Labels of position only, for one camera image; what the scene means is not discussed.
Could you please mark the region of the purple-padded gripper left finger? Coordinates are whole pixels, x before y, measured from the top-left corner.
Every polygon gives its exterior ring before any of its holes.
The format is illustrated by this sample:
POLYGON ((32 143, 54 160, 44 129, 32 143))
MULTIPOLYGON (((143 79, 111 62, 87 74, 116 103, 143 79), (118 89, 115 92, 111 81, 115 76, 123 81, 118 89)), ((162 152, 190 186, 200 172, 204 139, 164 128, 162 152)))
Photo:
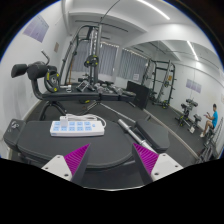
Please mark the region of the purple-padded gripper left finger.
POLYGON ((54 156, 42 169, 80 185, 87 167, 89 154, 90 145, 87 144, 66 156, 54 156))

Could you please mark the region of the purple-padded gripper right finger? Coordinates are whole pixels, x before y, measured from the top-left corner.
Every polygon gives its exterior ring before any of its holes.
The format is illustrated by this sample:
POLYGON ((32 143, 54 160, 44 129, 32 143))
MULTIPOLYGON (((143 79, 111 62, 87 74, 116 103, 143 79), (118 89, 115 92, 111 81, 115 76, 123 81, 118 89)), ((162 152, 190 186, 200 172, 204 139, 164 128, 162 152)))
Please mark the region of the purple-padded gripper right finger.
POLYGON ((132 155, 145 185, 182 169, 167 153, 157 154, 136 143, 132 145, 132 155))

